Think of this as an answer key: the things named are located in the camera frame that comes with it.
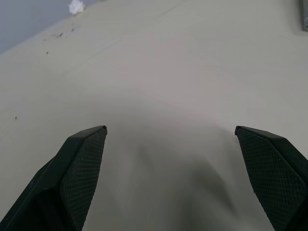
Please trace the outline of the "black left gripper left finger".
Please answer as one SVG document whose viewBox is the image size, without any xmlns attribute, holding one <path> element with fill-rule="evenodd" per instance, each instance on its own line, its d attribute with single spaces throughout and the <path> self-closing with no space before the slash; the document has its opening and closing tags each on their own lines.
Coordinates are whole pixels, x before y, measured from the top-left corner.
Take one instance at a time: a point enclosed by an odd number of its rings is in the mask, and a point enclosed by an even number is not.
<svg viewBox="0 0 308 231">
<path fill-rule="evenodd" d="M 106 126 L 66 139 L 0 222 L 2 231 L 80 231 L 99 178 Z"/>
</svg>

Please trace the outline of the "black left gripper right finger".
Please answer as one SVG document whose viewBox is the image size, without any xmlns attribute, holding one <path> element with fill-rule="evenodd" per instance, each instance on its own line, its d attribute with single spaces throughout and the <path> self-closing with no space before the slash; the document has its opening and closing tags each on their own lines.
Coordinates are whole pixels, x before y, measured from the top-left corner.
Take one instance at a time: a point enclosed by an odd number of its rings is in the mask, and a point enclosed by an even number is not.
<svg viewBox="0 0 308 231">
<path fill-rule="evenodd" d="M 237 126 L 253 191 L 276 231 L 308 229 L 308 160 L 284 137 Z"/>
</svg>

